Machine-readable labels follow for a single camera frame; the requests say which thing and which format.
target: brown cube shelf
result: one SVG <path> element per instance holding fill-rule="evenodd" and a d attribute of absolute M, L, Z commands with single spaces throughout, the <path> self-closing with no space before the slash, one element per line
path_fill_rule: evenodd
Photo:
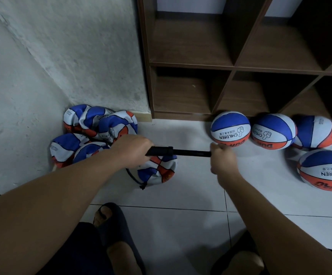
<path fill-rule="evenodd" d="M 137 2 L 153 118 L 332 118 L 332 0 L 303 0 L 290 19 L 265 17 L 272 0 L 226 0 L 220 15 Z"/>
<path fill-rule="evenodd" d="M 152 66 L 232 67 L 219 15 L 159 12 L 150 46 Z"/>

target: person's left arm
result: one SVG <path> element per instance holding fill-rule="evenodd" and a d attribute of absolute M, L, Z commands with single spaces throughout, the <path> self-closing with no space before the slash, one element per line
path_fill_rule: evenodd
<path fill-rule="evenodd" d="M 135 167 L 152 142 L 124 135 L 111 149 L 34 179 L 0 196 L 0 274 L 35 274 L 59 250 L 99 188 Z"/>

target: tile grout line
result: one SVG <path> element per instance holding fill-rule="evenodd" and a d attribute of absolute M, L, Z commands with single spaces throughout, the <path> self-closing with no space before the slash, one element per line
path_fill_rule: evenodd
<path fill-rule="evenodd" d="M 90 203 L 90 205 L 99 205 L 98 203 Z M 118 206 L 124 206 L 128 208 L 157 208 L 157 207 L 151 207 L 151 206 L 125 206 L 125 205 L 118 205 Z M 188 208 L 157 208 L 157 209 L 177 209 L 177 210 L 196 210 L 196 211 L 209 211 L 209 212 L 226 212 L 224 210 L 207 210 L 207 209 L 188 209 Z"/>
<path fill-rule="evenodd" d="M 238 211 L 228 211 L 232 213 L 239 213 Z M 332 218 L 332 216 L 320 216 L 320 215 L 300 215 L 300 214 L 283 214 L 284 216 L 303 216 L 303 217 L 324 217 L 324 218 Z"/>
<path fill-rule="evenodd" d="M 231 232 L 230 232 L 230 221 L 228 220 L 228 211 L 227 211 L 227 201 L 226 201 L 226 191 L 223 190 L 223 193 L 225 194 L 225 205 L 226 205 L 226 215 L 227 215 L 227 226 L 228 226 L 228 235 L 230 237 L 230 249 L 232 248 L 232 242 L 231 242 Z"/>

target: white wall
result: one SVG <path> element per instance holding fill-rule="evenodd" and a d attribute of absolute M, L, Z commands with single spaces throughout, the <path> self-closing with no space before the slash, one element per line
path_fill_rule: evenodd
<path fill-rule="evenodd" d="M 302 0 L 273 0 L 265 16 L 291 17 Z M 157 0 L 159 11 L 215 13 L 223 12 L 226 0 Z"/>
<path fill-rule="evenodd" d="M 0 21 L 0 194 L 50 170 L 68 98 Z"/>
<path fill-rule="evenodd" d="M 0 0 L 0 18 L 74 104 L 149 112 L 134 0 Z"/>

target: thumbs-up logo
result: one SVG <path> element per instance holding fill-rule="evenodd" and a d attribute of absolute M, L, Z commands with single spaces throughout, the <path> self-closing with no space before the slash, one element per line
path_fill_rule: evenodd
<path fill-rule="evenodd" d="M 263 140 L 265 140 L 266 138 L 270 138 L 270 136 L 272 135 L 272 133 L 269 132 L 269 131 L 264 131 L 263 135 L 264 135 Z"/>
<path fill-rule="evenodd" d="M 240 126 L 238 129 L 237 129 L 237 133 L 239 134 L 239 137 L 242 136 L 242 133 L 244 133 L 244 127 Z"/>

